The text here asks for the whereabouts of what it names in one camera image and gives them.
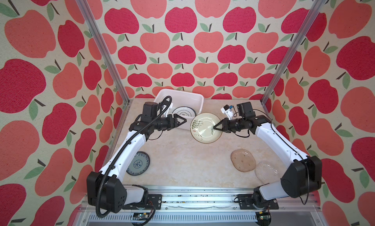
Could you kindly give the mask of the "white plate with black ring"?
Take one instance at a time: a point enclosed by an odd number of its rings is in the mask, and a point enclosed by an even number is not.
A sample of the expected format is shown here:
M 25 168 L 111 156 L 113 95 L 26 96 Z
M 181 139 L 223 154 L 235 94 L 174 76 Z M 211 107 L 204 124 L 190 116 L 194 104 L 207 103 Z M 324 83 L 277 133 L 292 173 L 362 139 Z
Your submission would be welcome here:
M 195 117 L 197 113 L 194 109 L 187 107 L 187 106 L 180 106 L 173 110 L 173 114 L 178 114 L 180 116 L 186 117 Z

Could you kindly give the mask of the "cream plate with plant drawing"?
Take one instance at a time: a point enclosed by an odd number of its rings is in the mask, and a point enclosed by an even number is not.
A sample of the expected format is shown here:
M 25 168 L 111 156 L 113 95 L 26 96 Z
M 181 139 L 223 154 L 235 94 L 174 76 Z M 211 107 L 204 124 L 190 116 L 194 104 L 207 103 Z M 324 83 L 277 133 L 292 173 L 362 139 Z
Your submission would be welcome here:
M 213 143 L 222 135 L 222 131 L 214 129 L 214 126 L 220 121 L 221 119 L 215 114 L 201 113 L 192 120 L 190 133 L 193 138 L 200 143 Z

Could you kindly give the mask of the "brown glass plate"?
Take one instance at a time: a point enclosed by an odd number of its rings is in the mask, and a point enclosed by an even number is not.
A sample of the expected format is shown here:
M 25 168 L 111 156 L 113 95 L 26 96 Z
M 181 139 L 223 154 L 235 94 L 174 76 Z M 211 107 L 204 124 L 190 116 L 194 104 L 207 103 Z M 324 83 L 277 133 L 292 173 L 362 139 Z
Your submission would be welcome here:
M 240 172 L 250 172 L 256 168 L 256 160 L 246 149 L 234 150 L 230 155 L 233 166 Z

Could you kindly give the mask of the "blue patterned plate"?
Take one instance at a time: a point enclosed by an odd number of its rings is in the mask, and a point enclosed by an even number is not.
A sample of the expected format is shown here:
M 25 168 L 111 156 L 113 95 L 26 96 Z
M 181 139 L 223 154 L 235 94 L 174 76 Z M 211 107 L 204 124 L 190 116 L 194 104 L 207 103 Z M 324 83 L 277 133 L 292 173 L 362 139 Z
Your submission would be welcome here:
M 127 173 L 131 176 L 139 176 L 145 173 L 150 166 L 150 157 L 146 152 L 138 151 L 131 161 Z

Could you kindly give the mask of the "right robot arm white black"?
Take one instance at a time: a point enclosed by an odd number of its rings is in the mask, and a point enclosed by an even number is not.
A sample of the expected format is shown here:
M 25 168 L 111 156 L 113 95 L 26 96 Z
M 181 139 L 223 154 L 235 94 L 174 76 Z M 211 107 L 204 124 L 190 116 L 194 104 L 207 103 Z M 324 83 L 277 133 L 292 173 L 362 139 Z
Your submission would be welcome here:
M 298 198 L 321 188 L 322 161 L 317 156 L 310 157 L 288 141 L 266 116 L 225 118 L 213 128 L 225 133 L 249 130 L 265 142 L 286 166 L 287 170 L 280 180 L 254 190 L 260 201 Z

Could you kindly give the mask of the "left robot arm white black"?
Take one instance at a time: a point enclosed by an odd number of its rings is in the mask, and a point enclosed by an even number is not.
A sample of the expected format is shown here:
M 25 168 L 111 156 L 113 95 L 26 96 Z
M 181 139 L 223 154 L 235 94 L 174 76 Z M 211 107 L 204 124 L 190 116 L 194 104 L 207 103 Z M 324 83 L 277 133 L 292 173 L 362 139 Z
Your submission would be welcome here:
M 124 174 L 155 130 L 170 131 L 186 122 L 187 119 L 177 114 L 167 117 L 139 115 L 135 119 L 122 147 L 100 171 L 91 172 L 87 177 L 88 204 L 95 207 L 99 218 L 111 212 L 118 213 L 127 205 L 147 207 L 148 189 L 139 185 L 124 186 Z

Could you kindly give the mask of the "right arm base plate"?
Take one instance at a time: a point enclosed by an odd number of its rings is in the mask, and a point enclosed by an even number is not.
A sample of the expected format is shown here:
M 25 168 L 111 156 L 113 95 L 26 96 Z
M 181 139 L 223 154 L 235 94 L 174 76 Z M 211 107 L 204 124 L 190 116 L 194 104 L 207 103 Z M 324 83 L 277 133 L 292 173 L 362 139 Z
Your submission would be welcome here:
M 277 210 L 279 209 L 279 205 L 277 200 L 264 200 L 261 196 L 257 194 L 255 197 L 253 194 L 238 194 L 235 199 L 234 203 L 239 204 L 241 210 Z

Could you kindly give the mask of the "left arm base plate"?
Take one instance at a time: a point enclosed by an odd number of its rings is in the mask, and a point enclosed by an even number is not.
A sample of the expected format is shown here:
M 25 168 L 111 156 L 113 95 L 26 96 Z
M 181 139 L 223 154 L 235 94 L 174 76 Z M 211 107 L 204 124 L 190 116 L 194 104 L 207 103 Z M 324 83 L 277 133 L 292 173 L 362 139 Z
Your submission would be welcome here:
M 160 210 L 162 204 L 162 196 L 162 194 L 149 194 L 145 202 L 124 205 L 123 209 L 149 210 L 153 206 L 156 210 Z

